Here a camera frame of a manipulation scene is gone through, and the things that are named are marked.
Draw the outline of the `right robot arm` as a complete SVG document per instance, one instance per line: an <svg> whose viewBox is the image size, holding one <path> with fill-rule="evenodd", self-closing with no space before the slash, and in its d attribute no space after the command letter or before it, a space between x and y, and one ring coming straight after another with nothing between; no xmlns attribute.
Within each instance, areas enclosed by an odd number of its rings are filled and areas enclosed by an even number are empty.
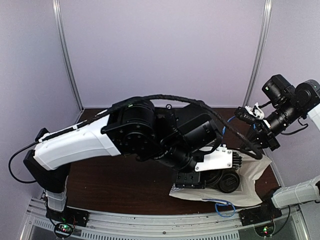
<svg viewBox="0 0 320 240"><path fill-rule="evenodd" d="M282 75L272 76L262 87L274 111L265 116L264 105L256 103L253 107L238 107L234 115L252 126L247 139L259 150L274 151L280 147L278 135L288 136L285 132L293 122L310 117L316 126L320 125L320 84L313 79L293 86ZM275 190L267 202L259 206L256 216L268 220L276 209L295 204L319 202L320 177Z"/></svg>

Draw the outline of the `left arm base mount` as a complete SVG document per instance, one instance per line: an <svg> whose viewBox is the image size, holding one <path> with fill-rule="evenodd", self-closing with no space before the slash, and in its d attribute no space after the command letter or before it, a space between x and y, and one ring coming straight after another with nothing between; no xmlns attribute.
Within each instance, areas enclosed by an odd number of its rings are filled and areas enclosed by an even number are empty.
<svg viewBox="0 0 320 240"><path fill-rule="evenodd" d="M60 239L66 239L76 232L76 227L86 227L89 220L89 212L70 207L65 207L63 212L46 210L46 218L53 225L53 233Z"/></svg>

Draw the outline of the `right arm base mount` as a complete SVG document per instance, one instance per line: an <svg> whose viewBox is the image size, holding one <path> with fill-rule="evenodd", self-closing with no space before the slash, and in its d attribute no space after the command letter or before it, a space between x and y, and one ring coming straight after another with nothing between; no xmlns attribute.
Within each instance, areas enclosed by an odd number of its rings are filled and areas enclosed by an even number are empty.
<svg viewBox="0 0 320 240"><path fill-rule="evenodd" d="M264 199L259 206L239 212L242 226L254 225L255 233L265 239L276 233L275 219L281 216L282 211L274 206L270 198Z"/></svg>

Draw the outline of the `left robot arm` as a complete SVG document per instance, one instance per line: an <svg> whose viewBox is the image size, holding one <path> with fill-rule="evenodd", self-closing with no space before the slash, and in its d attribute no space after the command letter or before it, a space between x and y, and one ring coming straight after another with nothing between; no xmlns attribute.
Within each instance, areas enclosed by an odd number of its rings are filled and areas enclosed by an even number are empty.
<svg viewBox="0 0 320 240"><path fill-rule="evenodd" d="M113 104L94 117L65 129L39 131L24 148L24 165L45 191L47 207L61 222L72 218L66 207L66 185L73 162L101 156L136 155L138 161L153 160L174 171L195 174L177 180L180 188L204 188L209 171L227 171L241 164L231 149L222 147L220 121L246 146L253 157L261 152L219 113L203 101L155 94L136 96Z"/></svg>

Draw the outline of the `checkered paper takeout bag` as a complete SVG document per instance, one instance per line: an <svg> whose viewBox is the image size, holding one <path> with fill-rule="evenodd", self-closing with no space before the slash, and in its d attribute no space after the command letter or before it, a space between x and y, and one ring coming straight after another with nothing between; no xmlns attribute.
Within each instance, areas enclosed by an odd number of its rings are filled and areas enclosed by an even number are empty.
<svg viewBox="0 0 320 240"><path fill-rule="evenodd" d="M169 196L188 201L213 202L215 211L222 218L233 217L236 214L236 207L248 208L260 205L262 200L256 192L255 183L272 161L266 156L256 160L237 150L232 153L242 161L241 167L236 170L228 168L208 171L211 180L205 172L202 172L203 187L183 188L174 184Z"/></svg>

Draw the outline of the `black plastic cup lid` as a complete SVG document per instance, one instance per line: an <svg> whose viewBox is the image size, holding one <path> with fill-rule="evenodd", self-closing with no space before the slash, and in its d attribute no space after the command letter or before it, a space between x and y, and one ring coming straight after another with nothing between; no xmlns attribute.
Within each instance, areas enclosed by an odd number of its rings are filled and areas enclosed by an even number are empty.
<svg viewBox="0 0 320 240"><path fill-rule="evenodd" d="M202 174L202 179L205 181L206 188L212 188L220 181L222 177L223 171L222 170L210 170L205 171Z"/></svg>
<svg viewBox="0 0 320 240"><path fill-rule="evenodd" d="M224 171L217 189L225 194L233 193L240 186L240 176L235 171Z"/></svg>

